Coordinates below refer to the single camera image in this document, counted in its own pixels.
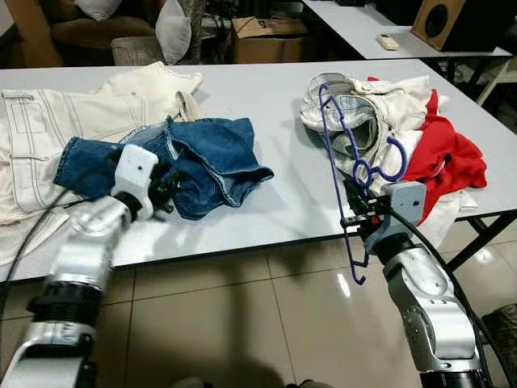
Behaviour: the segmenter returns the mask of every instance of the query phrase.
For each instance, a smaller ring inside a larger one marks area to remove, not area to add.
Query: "cardboard box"
[[[234,63],[315,61],[315,39],[299,19],[233,19]]]

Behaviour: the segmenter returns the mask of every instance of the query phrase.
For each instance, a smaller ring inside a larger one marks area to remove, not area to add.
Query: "white jeans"
[[[309,81],[300,116],[305,125],[319,133],[323,133],[323,121],[318,92],[323,83],[329,87],[323,94],[323,100],[328,95],[337,99],[344,113],[345,124],[356,140],[363,142],[364,158],[372,166],[382,166],[384,172],[395,175],[400,169],[401,157],[394,146],[388,145],[386,138],[389,134],[395,136],[404,145],[408,160],[411,158],[422,136],[418,129],[426,119],[426,104],[431,97],[429,78],[367,82],[339,73],[318,74]],[[354,161],[347,156],[345,149],[350,141],[341,129],[333,105],[327,108],[326,119],[332,136],[332,148],[338,151],[335,154],[336,167],[351,174]],[[385,183],[384,179],[375,175],[370,188],[378,194]]]
[[[96,92],[3,90],[0,98],[0,241],[19,240],[8,225],[33,224],[62,188],[53,184],[71,137],[118,141],[143,125],[177,116],[176,92],[192,93],[200,74],[179,75],[161,62],[110,77]],[[60,204],[79,199],[70,193]],[[53,226],[66,215],[55,217]]]

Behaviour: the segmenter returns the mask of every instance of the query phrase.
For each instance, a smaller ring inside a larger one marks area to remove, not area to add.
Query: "robotic arm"
[[[367,253],[377,255],[385,266],[389,294],[400,311],[424,388],[484,387],[473,325],[451,280],[424,247],[413,244],[410,232],[392,215],[394,210],[417,225],[425,186],[394,183],[385,186],[386,196],[365,200],[351,179],[344,183],[356,214],[347,223],[359,225]]]
[[[157,164],[155,154],[125,146],[112,196],[74,216],[72,232],[58,252],[43,294],[29,303],[34,318],[1,388],[95,386],[95,366],[88,357],[112,252],[132,221],[153,215],[148,191]]]
[[[95,366],[88,361],[95,321],[111,271],[112,252],[132,221],[153,214],[148,192],[156,155],[127,145],[116,169],[116,184],[106,196],[73,220],[73,231],[59,250],[44,292],[28,309],[31,326],[16,350],[0,388],[89,388]],[[447,273],[387,209],[416,225],[422,217],[425,187],[402,182],[386,195],[365,199],[350,179],[348,202],[369,254],[385,266],[389,293],[397,305],[422,385],[481,388],[476,338]]]

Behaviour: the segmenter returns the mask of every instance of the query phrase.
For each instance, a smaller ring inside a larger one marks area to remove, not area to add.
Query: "metal bar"
[[[456,75],[456,59],[449,58],[447,61],[447,80],[454,85],[454,76]]]
[[[454,259],[452,259],[447,266],[452,271],[457,270],[465,261],[467,261],[471,256],[475,255],[477,251],[482,249],[486,244],[488,244],[492,238],[497,236],[503,230],[506,229],[515,219],[517,219],[517,211],[511,213],[505,213],[497,220],[495,220],[492,225],[488,226],[485,231],[479,234],[468,246],[466,246],[463,251],[458,253]]]
[[[488,226],[480,218],[470,218],[467,221],[477,231],[477,234],[483,234],[488,229]]]
[[[477,81],[479,81],[479,78],[485,73],[485,70],[488,68],[490,63],[492,62],[492,58],[490,57],[483,57],[479,63],[476,66],[476,69],[474,70],[474,73],[472,74],[472,77],[469,79],[469,87],[474,87],[477,84]]]

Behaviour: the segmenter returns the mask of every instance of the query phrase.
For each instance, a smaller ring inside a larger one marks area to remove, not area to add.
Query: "white table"
[[[92,91],[121,70],[2,70],[0,88]],[[517,179],[514,172],[511,176],[517,166],[517,136],[421,61],[178,66],[174,70],[202,73],[204,81],[195,97],[209,115],[251,119],[257,158],[275,172],[275,178],[252,192],[240,209],[222,206],[201,221],[183,220],[174,213],[169,222],[133,224],[116,250],[117,266],[341,235],[326,152],[313,144],[298,116],[310,77],[323,71],[393,81],[429,74],[431,85],[450,98],[442,114],[481,148],[489,166],[488,187],[470,191],[479,208],[461,216],[517,209]],[[63,229],[45,248],[24,258],[15,279],[46,275],[64,235]],[[5,277],[6,268],[0,271]]]
[[[502,48],[492,53],[440,52],[420,40],[410,31],[411,26],[397,26],[373,6],[340,6],[334,1],[303,0],[338,35],[348,42],[364,59],[450,58],[450,57],[511,57]],[[384,49],[376,38],[391,35],[400,48]]]

